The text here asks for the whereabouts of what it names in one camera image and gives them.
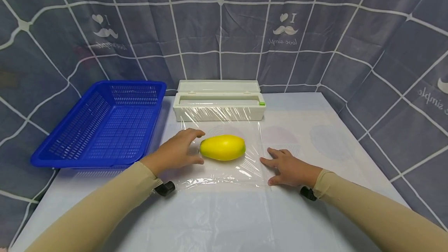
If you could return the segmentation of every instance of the blue plastic basket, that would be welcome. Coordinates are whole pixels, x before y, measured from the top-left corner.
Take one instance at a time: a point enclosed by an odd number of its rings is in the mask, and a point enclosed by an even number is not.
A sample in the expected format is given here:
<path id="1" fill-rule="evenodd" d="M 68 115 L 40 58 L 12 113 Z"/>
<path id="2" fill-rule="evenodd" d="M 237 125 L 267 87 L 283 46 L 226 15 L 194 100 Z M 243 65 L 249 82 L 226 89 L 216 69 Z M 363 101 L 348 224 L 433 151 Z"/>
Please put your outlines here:
<path id="1" fill-rule="evenodd" d="M 148 151 L 166 84 L 101 81 L 82 96 L 31 156 L 39 167 L 129 166 Z"/>

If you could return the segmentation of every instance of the mango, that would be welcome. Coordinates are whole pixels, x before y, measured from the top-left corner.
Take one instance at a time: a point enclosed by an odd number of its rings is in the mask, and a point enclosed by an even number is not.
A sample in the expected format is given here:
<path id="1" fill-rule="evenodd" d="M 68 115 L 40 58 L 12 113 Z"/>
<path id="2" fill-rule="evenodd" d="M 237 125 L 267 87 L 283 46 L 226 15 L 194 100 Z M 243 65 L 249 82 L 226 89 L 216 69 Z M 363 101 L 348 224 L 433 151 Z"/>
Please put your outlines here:
<path id="1" fill-rule="evenodd" d="M 218 161 L 231 161 L 246 152 L 244 140 L 235 135 L 218 135 L 201 142 L 199 151 L 203 156 Z"/>

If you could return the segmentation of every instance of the fabric backdrop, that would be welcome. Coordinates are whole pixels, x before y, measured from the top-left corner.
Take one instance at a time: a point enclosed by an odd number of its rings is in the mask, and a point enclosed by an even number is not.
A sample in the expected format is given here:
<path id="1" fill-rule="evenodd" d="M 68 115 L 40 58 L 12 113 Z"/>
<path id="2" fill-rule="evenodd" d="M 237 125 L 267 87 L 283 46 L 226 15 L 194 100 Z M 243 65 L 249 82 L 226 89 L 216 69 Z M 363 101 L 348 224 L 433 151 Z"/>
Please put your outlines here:
<path id="1" fill-rule="evenodd" d="M 104 79 L 321 92 L 413 210 L 448 226 L 448 0 L 0 0 L 0 13 L 0 247 L 55 175 L 30 155 Z"/>

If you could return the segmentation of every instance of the beige arm sleeve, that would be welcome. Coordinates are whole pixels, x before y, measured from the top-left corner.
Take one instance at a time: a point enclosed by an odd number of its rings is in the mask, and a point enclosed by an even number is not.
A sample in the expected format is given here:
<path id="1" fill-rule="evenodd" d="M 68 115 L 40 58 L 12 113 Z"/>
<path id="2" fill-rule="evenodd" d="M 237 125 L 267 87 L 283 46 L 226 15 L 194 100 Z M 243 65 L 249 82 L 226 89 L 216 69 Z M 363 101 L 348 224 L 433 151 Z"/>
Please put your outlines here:
<path id="1" fill-rule="evenodd" d="M 448 251 L 448 232 L 392 199 L 322 170 L 316 197 L 336 207 L 382 251 Z"/>
<path id="2" fill-rule="evenodd" d="M 160 184 L 142 163 L 133 164 L 57 219 L 26 252 L 94 251 Z"/>

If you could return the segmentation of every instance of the plastic wrap dispenser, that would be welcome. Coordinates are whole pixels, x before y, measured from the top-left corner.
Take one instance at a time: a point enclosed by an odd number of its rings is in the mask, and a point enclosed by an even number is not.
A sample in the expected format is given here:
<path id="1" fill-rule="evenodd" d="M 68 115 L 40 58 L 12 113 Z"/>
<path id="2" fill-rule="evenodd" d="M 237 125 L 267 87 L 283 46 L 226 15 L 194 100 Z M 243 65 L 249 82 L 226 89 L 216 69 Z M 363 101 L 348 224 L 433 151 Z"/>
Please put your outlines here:
<path id="1" fill-rule="evenodd" d="M 256 80 L 181 80 L 177 91 L 178 122 L 259 121 L 266 110 Z"/>

